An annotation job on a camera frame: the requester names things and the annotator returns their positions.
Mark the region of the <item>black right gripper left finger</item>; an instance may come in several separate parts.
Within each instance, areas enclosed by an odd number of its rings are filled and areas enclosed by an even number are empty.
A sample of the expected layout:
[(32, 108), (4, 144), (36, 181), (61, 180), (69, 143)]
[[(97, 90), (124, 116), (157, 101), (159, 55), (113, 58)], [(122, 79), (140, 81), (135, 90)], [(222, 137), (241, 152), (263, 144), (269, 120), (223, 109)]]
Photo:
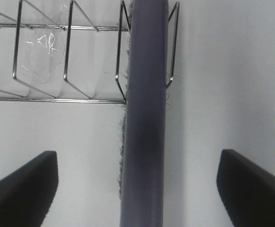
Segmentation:
[(55, 151), (44, 151), (0, 180), (0, 227), (40, 227), (59, 184)]

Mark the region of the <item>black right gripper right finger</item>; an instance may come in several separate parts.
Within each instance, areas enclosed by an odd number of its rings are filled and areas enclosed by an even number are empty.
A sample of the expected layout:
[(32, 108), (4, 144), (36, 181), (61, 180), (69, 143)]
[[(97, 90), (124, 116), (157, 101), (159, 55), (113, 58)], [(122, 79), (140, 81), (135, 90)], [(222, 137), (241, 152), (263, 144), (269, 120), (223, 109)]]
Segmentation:
[(275, 176), (233, 149), (223, 149), (216, 185), (235, 227), (275, 227)]

